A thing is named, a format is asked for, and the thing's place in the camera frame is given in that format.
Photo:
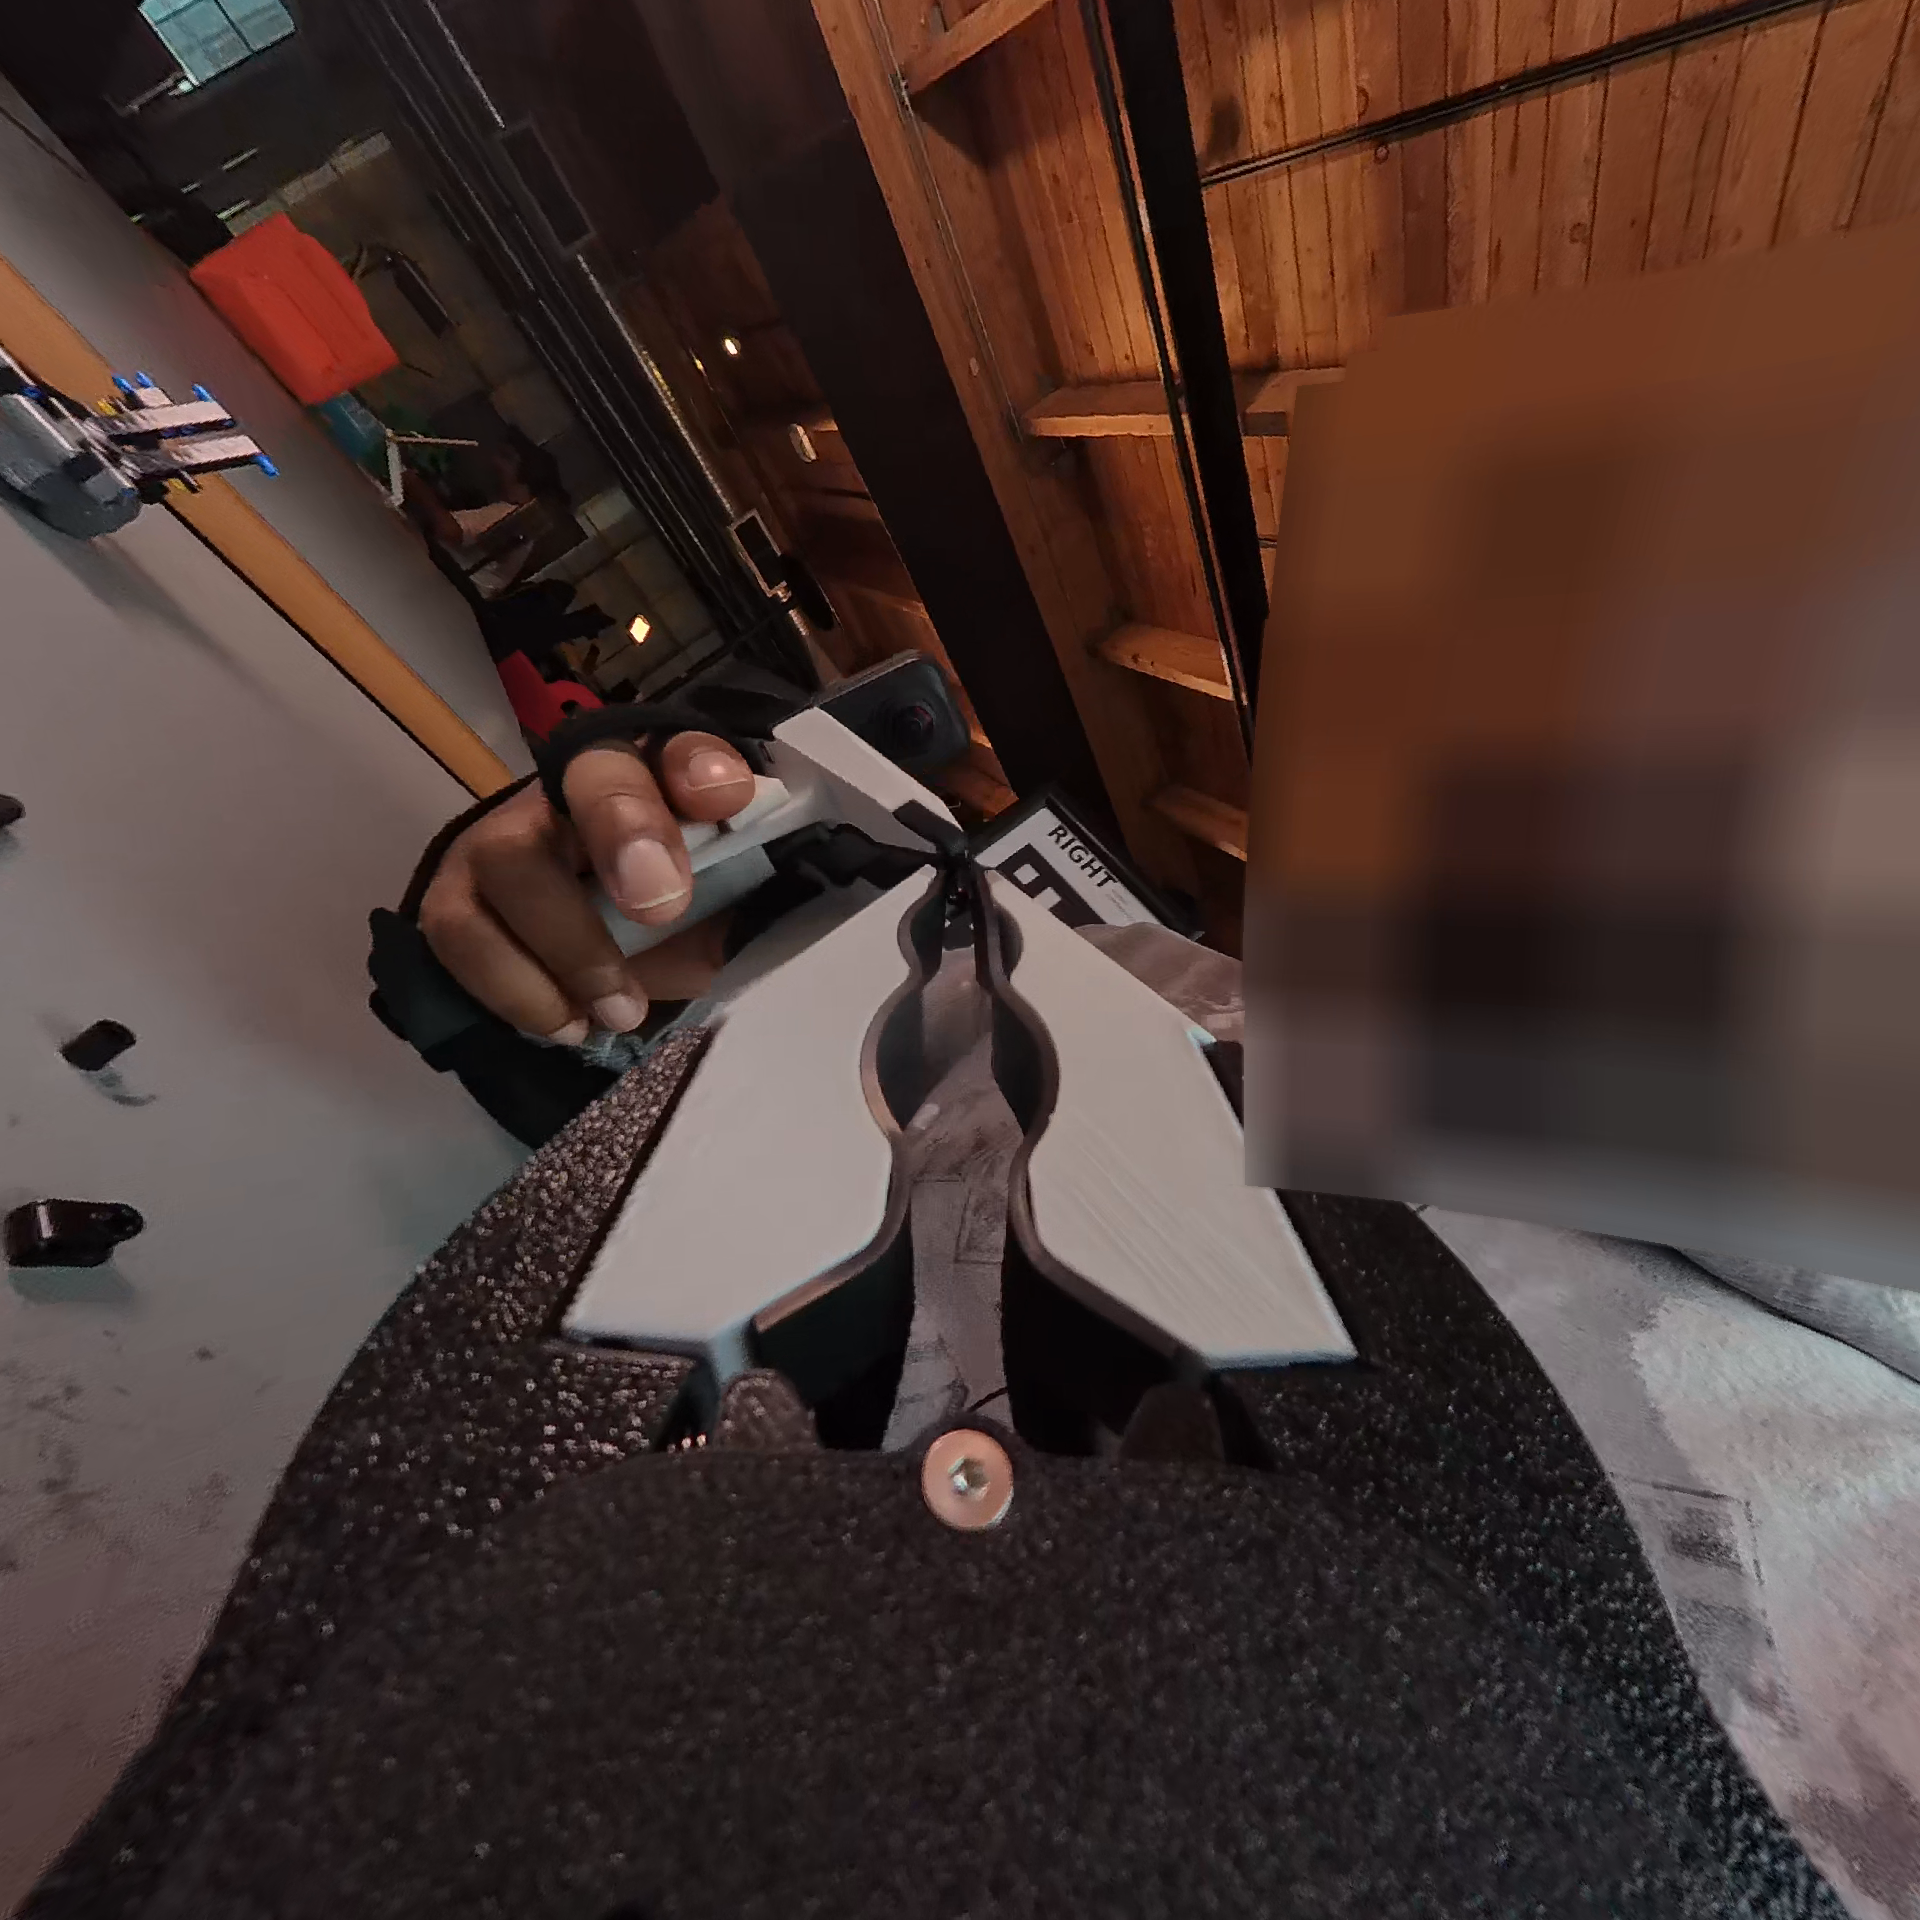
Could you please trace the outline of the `window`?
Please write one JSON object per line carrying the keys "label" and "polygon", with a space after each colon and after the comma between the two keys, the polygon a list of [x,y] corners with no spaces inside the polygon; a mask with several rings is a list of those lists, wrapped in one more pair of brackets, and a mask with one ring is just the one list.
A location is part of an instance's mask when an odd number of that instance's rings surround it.
{"label": "window", "polygon": [[144,0],[138,12],[177,62],[177,92],[209,85],[299,32],[283,0]]}

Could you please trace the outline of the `grey clamp with blue knobs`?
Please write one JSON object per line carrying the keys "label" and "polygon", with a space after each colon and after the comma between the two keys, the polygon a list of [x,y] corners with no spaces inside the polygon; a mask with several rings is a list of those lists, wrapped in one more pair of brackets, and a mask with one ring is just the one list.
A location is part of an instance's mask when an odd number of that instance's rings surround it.
{"label": "grey clamp with blue knobs", "polygon": [[95,543],[205,473],[274,463],[195,385],[172,398],[147,373],[114,373],[114,394],[82,402],[0,357],[0,478],[46,525]]}

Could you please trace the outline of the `orange container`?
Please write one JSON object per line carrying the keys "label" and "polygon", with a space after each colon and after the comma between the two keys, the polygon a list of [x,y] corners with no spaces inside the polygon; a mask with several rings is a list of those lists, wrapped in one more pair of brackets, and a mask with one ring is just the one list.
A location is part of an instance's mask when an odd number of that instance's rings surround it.
{"label": "orange container", "polygon": [[292,212],[254,224],[195,263],[191,281],[303,407],[400,370],[361,287]]}

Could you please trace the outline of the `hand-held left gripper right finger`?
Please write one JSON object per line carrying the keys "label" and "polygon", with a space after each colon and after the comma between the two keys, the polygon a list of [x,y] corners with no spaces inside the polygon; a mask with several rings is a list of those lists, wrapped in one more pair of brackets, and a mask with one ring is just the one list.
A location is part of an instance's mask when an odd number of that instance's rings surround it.
{"label": "hand-held left gripper right finger", "polygon": [[1026,1443],[1093,1456],[1161,1389],[1354,1364],[1276,1186],[1247,1183],[1225,1051],[1008,878],[974,878],[1008,1169],[1001,1371]]}

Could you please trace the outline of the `grey desk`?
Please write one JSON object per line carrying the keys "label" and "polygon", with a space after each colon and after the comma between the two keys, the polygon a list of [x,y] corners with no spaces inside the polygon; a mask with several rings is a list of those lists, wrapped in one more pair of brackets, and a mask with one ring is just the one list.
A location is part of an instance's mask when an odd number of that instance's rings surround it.
{"label": "grey desk", "polygon": [[[370,908],[473,794],[199,530],[6,502],[6,1916],[191,1677],[330,1389],[521,1160],[370,1019]],[[130,1021],[107,1072],[63,1060]]]}

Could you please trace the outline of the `grey patterned sweatshirt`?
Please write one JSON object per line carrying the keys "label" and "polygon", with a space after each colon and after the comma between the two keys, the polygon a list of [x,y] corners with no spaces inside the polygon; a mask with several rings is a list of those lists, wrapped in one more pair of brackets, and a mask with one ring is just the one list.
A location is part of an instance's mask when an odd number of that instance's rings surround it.
{"label": "grey patterned sweatshirt", "polygon": [[[1161,928],[1089,939],[1210,1039],[1243,964]],[[1017,1125],[988,1072],[974,951],[925,988],[943,1070],[909,1123],[916,1317],[885,1450],[1001,1414],[999,1257]],[[1639,1529],[1680,1638],[1739,1759],[1847,1916],[1917,1916],[1917,1377],[1832,1342],[1917,1292],[1788,1322],[1658,1243],[1389,1206],[1475,1274],[1562,1398]]]}

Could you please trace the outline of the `black steel column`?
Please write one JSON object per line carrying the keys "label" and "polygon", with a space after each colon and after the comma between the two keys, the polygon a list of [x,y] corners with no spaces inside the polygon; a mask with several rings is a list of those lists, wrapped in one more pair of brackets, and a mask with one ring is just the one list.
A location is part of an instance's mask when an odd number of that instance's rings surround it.
{"label": "black steel column", "polygon": [[1168,348],[1176,463],[1199,509],[1202,577],[1232,673],[1243,739],[1254,748],[1269,585],[1247,468],[1237,370],[1216,302],[1202,168],[1168,0],[1104,5],[1104,43],[1133,144],[1133,195],[1152,251],[1161,344]]}

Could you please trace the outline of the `person's right hand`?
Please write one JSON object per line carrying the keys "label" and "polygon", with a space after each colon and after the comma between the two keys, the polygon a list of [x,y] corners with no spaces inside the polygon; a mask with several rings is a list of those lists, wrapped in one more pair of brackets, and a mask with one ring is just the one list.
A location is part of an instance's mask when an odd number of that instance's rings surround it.
{"label": "person's right hand", "polygon": [[753,809],[754,771],[711,731],[595,739],[563,794],[566,809],[534,783],[465,828],[425,888],[418,929],[483,1013],[584,1045],[711,988],[726,928],[686,928],[686,828]]}

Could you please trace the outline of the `black two-hole brick connector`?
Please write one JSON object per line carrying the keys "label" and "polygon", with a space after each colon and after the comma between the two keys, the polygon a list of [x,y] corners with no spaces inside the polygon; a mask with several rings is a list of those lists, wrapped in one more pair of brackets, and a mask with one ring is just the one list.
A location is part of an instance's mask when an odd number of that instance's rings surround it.
{"label": "black two-hole brick connector", "polygon": [[35,1196],[0,1222],[9,1270],[107,1270],[147,1230],[130,1202]]}

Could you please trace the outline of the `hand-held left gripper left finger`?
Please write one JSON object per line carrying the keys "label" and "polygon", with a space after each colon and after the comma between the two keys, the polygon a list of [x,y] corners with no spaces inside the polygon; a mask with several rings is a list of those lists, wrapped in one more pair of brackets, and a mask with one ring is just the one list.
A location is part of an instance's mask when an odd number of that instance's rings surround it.
{"label": "hand-held left gripper left finger", "polygon": [[782,1371],[824,1443],[885,1443],[916,1311],[905,1130],[937,1084],[943,939],[944,878],[897,878],[730,998],[580,1270],[574,1343],[688,1358],[703,1414]]}

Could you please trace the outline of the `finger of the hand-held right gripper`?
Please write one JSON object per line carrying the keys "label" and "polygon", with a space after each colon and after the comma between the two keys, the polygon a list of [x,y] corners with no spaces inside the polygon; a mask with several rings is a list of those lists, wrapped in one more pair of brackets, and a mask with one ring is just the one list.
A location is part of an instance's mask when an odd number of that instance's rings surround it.
{"label": "finger of the hand-held right gripper", "polygon": [[897,771],[829,707],[802,707],[771,731],[771,781],[784,783],[771,836],[856,828],[873,845],[915,853],[943,859],[966,849],[966,832],[943,794]]}

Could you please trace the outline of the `red chair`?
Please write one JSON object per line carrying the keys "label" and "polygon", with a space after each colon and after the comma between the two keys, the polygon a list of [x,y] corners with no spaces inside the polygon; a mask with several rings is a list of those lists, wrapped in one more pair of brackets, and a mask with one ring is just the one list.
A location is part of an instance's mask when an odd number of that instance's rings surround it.
{"label": "red chair", "polygon": [[495,673],[499,673],[499,682],[509,692],[509,707],[519,718],[519,731],[527,739],[546,739],[569,718],[584,718],[584,714],[606,707],[606,697],[589,682],[546,680],[543,664],[527,653],[499,654]]}

